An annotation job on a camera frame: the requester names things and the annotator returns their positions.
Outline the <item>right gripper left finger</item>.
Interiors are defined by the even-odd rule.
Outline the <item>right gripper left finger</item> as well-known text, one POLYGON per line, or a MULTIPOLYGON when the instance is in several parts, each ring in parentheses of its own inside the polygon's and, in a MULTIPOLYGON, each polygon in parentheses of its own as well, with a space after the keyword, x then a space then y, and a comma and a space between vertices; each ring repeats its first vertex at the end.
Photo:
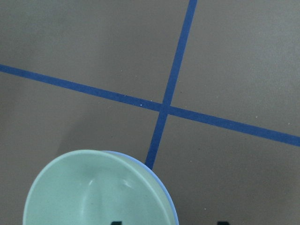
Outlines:
POLYGON ((112 221, 111 225, 122 225, 122 221, 112 221))

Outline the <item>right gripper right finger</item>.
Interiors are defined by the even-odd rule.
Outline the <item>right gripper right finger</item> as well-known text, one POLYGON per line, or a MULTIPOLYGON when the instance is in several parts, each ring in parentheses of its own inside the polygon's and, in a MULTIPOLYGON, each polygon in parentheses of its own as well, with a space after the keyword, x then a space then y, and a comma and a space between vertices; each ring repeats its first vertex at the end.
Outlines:
POLYGON ((230 225, 228 221, 218 221, 217 225, 230 225))

